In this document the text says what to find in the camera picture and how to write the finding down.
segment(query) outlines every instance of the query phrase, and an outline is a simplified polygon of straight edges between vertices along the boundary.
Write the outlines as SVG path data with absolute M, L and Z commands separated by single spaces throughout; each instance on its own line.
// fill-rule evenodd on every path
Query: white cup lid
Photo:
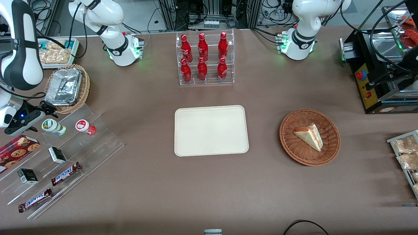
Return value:
M 81 119 L 80 121 L 76 123 L 76 129 L 81 132 L 86 131 L 89 128 L 89 126 L 90 126 L 89 122 L 87 122 L 84 119 Z

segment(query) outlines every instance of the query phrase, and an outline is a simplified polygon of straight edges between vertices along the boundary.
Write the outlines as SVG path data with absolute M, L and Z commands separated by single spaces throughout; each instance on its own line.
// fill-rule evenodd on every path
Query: black machine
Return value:
M 406 30 L 417 30 L 398 25 L 403 15 L 417 10 L 418 0 L 384 7 L 382 18 L 390 28 L 376 23 L 362 33 L 353 31 L 345 42 L 340 39 L 342 60 L 350 64 L 367 114 L 418 112 L 418 45 L 405 36 Z M 412 18 L 418 22 L 418 14 Z

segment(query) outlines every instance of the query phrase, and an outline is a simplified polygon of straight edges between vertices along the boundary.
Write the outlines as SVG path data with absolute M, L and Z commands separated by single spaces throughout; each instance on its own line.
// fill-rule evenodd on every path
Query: clear acrylic shelf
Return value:
M 97 129 L 96 133 L 87 135 L 77 131 L 74 127 L 80 119 L 86 119 L 94 125 Z M 43 193 L 47 188 L 51 188 L 53 193 L 51 198 L 44 199 L 39 204 L 33 205 L 27 211 L 21 213 L 22 216 L 28 219 L 35 219 L 41 215 L 65 193 L 123 147 L 117 136 L 108 130 L 100 120 L 99 114 L 88 105 L 83 105 L 80 109 L 65 117 L 60 121 L 60 124 L 67 127 L 67 132 L 64 135 L 58 136 L 49 132 L 42 134 L 40 136 L 44 143 L 42 149 L 33 156 L 27 156 L 28 159 L 24 162 L 22 161 L 14 169 L 9 169 L 10 172 L 0 181 L 2 197 L 7 201 L 8 205 L 16 208 L 17 214 L 19 214 L 18 206 L 20 204 Z M 62 150 L 67 159 L 65 164 L 58 164 L 52 161 L 48 152 L 48 148 L 51 146 Z M 56 186 L 52 186 L 51 179 L 76 162 L 79 162 L 82 168 Z M 34 185 L 22 184 L 17 174 L 17 170 L 20 168 L 32 169 L 39 182 Z
M 225 82 L 218 81 L 218 43 L 221 37 L 221 32 L 227 33 L 227 41 L 228 41 L 228 55 L 226 57 L 226 65 L 227 69 L 227 78 Z M 199 79 L 199 71 L 197 70 L 197 65 L 199 64 L 199 52 L 197 49 L 197 45 L 199 44 L 199 35 L 197 32 L 181 32 L 177 33 L 176 35 L 176 51 L 177 51 L 177 66 L 178 66 L 178 77 L 180 81 L 180 85 L 206 85 L 206 84 L 231 84 L 235 82 L 235 59 L 234 59 L 234 31 L 233 30 L 214 30 L 214 31 L 205 31 L 205 39 L 208 43 L 209 49 L 209 60 L 206 62 L 208 67 L 208 78 L 206 81 L 201 81 Z M 180 60 L 183 58 L 181 53 L 181 40 L 180 36 L 182 34 L 186 34 L 187 40 L 191 46 L 191 54 L 193 56 L 193 61 L 189 63 L 191 69 L 191 83 L 185 83 L 183 77 L 181 75 L 181 63 Z

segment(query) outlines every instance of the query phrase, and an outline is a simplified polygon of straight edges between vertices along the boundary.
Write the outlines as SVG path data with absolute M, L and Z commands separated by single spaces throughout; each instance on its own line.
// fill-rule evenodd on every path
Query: aluminum foil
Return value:
M 77 103 L 83 73 L 79 69 L 61 69 L 52 75 L 45 100 L 55 106 Z

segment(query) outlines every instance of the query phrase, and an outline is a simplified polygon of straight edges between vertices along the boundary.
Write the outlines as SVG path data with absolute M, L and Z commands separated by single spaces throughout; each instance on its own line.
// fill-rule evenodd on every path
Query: bread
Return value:
M 321 148 L 324 144 L 322 143 L 321 135 L 319 134 L 318 128 L 315 124 L 307 127 L 297 128 L 294 133 L 316 151 L 321 151 Z

